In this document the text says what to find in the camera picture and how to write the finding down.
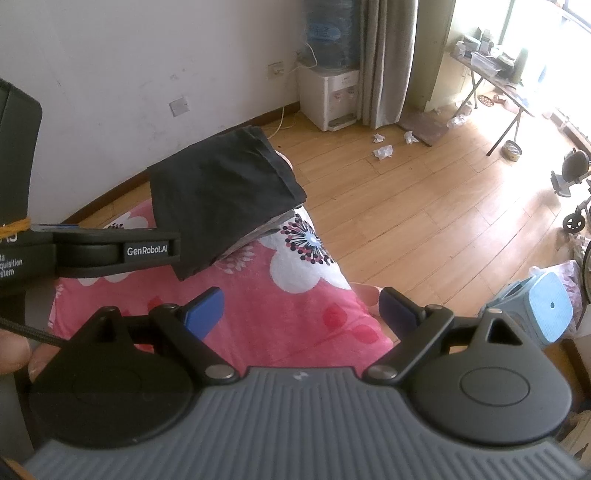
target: blue stool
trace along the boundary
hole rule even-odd
[[[573,317],[569,295],[554,272],[507,285],[480,314],[490,308],[510,315],[542,348],[558,340]]]

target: finger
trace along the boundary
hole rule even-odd
[[[16,333],[0,330],[0,375],[20,370],[30,358],[29,340]]]
[[[33,352],[29,361],[29,378],[34,382],[50,360],[60,351],[60,348],[42,343]]]

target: electrical outlet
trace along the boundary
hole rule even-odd
[[[285,73],[285,65],[282,61],[276,61],[267,65],[267,80],[283,76]]]
[[[179,116],[189,111],[189,104],[187,104],[187,99],[185,97],[173,100],[169,105],[173,116]]]

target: screw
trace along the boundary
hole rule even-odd
[[[392,380],[398,372],[389,365],[372,365],[368,368],[368,375],[375,380]]]
[[[230,365],[209,365],[205,369],[205,374],[213,380],[228,380],[235,373],[235,370]]]

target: gray curtain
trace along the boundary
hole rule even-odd
[[[361,0],[358,118],[379,128],[400,119],[413,63],[418,0]]]

